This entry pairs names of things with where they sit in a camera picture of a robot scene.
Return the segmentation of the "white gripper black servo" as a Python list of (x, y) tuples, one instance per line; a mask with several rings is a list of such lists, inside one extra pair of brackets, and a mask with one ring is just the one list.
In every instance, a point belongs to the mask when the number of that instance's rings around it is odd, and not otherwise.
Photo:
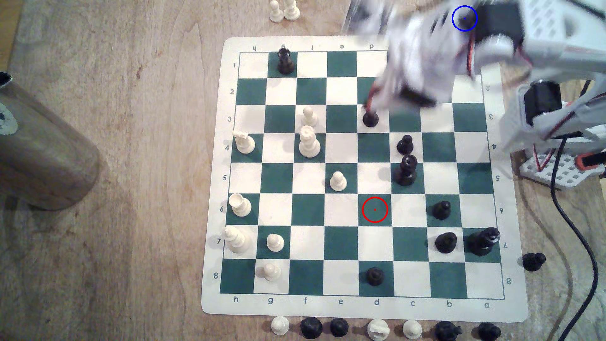
[(368, 93), (367, 112), (435, 107), (450, 101), (456, 75), (465, 73), (469, 32), (453, 24), (471, 4), (439, 4), (427, 12), (393, 5), (385, 30), (386, 65)]

